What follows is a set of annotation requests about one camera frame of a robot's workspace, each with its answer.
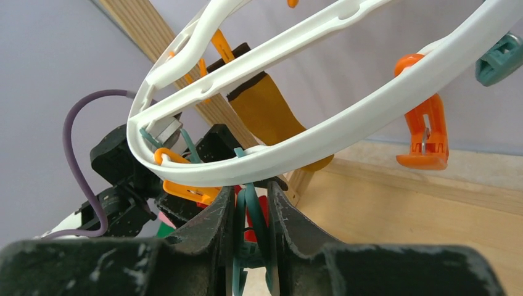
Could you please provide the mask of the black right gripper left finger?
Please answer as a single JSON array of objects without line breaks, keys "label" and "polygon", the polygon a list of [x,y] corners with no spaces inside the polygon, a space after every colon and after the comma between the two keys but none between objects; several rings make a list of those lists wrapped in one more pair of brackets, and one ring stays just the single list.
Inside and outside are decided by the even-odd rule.
[{"label": "black right gripper left finger", "polygon": [[235,194],[164,239],[22,240],[1,250],[2,295],[231,295]]}]

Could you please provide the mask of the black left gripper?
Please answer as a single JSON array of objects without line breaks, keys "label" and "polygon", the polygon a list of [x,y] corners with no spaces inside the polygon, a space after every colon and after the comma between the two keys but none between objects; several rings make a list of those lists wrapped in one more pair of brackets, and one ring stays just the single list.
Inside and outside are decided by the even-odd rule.
[{"label": "black left gripper", "polygon": [[163,190],[162,180],[132,156],[125,125],[115,128],[93,147],[90,160],[92,169],[110,184],[96,196],[108,219],[105,237],[137,236],[146,223],[157,217],[148,205],[149,199],[176,227],[206,208],[203,203]]}]

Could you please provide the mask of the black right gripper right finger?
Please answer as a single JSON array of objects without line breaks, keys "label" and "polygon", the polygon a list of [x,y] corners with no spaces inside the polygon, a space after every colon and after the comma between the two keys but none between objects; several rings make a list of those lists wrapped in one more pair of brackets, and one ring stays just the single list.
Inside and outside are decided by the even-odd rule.
[{"label": "black right gripper right finger", "polygon": [[463,245],[346,244],[268,185],[272,295],[504,295],[490,263]]}]

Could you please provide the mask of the white round clip hanger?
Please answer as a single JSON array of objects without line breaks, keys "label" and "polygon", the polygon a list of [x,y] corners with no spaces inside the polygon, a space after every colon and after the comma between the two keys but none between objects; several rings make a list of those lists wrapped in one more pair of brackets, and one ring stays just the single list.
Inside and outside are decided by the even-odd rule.
[{"label": "white round clip hanger", "polygon": [[[202,57],[191,62],[181,78],[153,94],[154,107],[298,24],[283,11],[282,1],[276,2],[273,14],[268,10],[269,1],[244,2],[243,7],[218,27],[235,59],[224,63],[210,41],[204,46]],[[338,115],[393,79],[412,73],[415,67],[428,60],[423,52],[427,45],[448,36],[487,1],[385,2],[384,7],[354,25],[264,69],[275,72],[278,85],[291,106],[297,109],[299,118],[310,124],[306,131]],[[313,1],[306,8],[311,11],[311,17],[333,3]],[[522,72],[512,73],[499,83],[485,87],[476,80],[474,67],[476,61],[509,31],[522,31],[522,17],[487,43],[472,64],[456,78],[441,89],[421,96],[419,103],[394,116],[390,123],[369,136],[377,134],[379,139],[399,139],[400,127],[394,125],[387,129],[387,125],[434,93],[440,93],[446,114],[450,116],[447,130],[452,147],[520,154]]]}]

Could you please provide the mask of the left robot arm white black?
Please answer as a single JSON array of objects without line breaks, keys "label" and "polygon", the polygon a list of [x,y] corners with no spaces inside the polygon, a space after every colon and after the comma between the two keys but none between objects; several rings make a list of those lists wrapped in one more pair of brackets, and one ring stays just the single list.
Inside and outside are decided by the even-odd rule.
[{"label": "left robot arm white black", "polygon": [[[240,144],[228,127],[216,124],[198,140],[196,152],[201,160],[211,162],[235,156],[233,149],[237,147]],[[148,205],[149,199],[166,202],[172,210],[168,214],[159,212],[160,237],[165,237],[207,207],[165,193],[163,181],[132,156],[126,141],[126,125],[104,137],[91,149],[90,158],[92,169],[111,185],[96,195],[108,219],[108,229],[102,236],[136,237],[145,224],[158,218]],[[66,229],[96,231],[99,228],[99,219],[87,201],[42,236]]]}]

